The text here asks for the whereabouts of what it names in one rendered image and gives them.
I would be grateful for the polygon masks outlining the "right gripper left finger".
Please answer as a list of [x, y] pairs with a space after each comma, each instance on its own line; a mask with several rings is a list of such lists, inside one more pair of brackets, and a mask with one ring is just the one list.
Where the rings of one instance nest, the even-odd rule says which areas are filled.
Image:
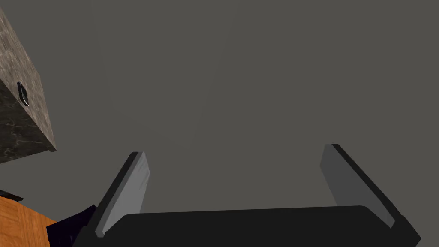
[[92, 232], [103, 238], [123, 216], [139, 214], [150, 177], [146, 154], [132, 152], [92, 216]]

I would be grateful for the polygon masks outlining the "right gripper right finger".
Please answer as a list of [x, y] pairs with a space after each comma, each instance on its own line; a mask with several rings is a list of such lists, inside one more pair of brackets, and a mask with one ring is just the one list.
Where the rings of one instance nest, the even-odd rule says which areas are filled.
[[364, 206], [389, 227], [402, 219], [396, 206], [340, 144], [325, 145], [320, 168], [337, 206]]

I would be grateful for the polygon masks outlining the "orange wooden cabinet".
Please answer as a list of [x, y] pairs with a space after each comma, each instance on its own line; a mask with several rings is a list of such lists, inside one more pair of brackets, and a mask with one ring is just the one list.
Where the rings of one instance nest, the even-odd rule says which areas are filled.
[[46, 227], [54, 220], [0, 197], [0, 247], [50, 247]]

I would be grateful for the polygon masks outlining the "grey marble cupboard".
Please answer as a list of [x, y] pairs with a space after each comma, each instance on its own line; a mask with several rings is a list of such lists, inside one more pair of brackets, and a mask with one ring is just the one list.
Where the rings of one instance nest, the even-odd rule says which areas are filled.
[[45, 151], [55, 152], [56, 144], [41, 78], [0, 7], [0, 164]]

